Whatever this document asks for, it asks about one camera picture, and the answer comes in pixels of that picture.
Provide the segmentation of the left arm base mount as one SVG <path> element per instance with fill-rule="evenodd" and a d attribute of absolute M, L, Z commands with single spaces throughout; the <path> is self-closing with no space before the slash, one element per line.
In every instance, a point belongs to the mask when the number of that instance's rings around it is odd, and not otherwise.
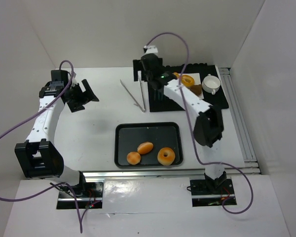
<path fill-rule="evenodd" d="M 104 181 L 87 182 L 85 190 L 74 189 L 79 209 L 102 209 Z M 76 209 L 74 195 L 67 186 L 57 188 L 59 191 L 57 199 L 57 210 Z"/>

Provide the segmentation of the metal tongs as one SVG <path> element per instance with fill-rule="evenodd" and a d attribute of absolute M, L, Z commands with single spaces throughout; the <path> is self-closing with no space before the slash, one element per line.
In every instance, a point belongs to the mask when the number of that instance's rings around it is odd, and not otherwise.
<path fill-rule="evenodd" d="M 145 113 L 147 109 L 142 81 L 140 79 L 138 81 L 126 81 L 121 79 L 120 84 L 133 100 L 134 105 L 137 106 L 143 113 Z"/>

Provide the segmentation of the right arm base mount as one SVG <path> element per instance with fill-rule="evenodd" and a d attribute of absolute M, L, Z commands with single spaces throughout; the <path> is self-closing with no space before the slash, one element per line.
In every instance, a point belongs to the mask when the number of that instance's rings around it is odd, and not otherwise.
<path fill-rule="evenodd" d="M 205 179 L 190 180 L 190 185 L 186 188 L 191 193 L 193 207 L 236 205 L 235 191 L 231 179 L 226 179 L 214 191 L 211 191 L 205 184 Z"/>

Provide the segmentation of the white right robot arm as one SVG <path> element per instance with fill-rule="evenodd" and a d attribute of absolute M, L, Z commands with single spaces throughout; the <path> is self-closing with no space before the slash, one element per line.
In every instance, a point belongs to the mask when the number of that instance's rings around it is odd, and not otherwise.
<path fill-rule="evenodd" d="M 143 51 L 140 60 L 134 61 L 135 68 L 142 71 L 145 81 L 157 93 L 185 109 L 192 141 L 203 149 L 204 158 L 198 161 L 205 166 L 205 185 L 208 190 L 216 191 L 226 180 L 220 150 L 224 130 L 221 110 L 200 99 L 181 79 L 167 71 L 156 46 L 146 45 Z"/>

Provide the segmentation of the brown chocolate croissant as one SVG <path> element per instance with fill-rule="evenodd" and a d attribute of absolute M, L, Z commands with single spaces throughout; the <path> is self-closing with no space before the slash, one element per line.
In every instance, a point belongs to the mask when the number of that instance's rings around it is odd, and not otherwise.
<path fill-rule="evenodd" d="M 189 89 L 198 97 L 202 95 L 202 84 L 192 85 Z"/>

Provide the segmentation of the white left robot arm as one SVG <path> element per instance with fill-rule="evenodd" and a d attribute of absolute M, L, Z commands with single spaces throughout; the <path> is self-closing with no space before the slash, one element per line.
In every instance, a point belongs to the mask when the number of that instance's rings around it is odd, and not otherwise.
<path fill-rule="evenodd" d="M 64 89 L 62 81 L 50 81 L 39 92 L 39 112 L 33 128 L 25 142 L 15 146 L 15 154 L 24 173 L 29 179 L 47 179 L 64 182 L 78 194 L 86 191 L 86 180 L 81 171 L 65 166 L 64 159 L 54 145 L 54 137 L 60 114 L 65 106 L 71 112 L 84 110 L 84 105 L 97 102 L 88 81 L 74 83 L 57 99 Z"/>

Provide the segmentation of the orange glazed donut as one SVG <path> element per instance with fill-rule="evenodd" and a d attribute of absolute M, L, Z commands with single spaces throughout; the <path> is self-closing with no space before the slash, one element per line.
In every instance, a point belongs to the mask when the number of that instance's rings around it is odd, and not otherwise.
<path fill-rule="evenodd" d="M 189 75 L 182 75 L 181 82 L 185 87 L 188 87 L 188 88 L 190 88 L 195 84 L 194 78 Z"/>

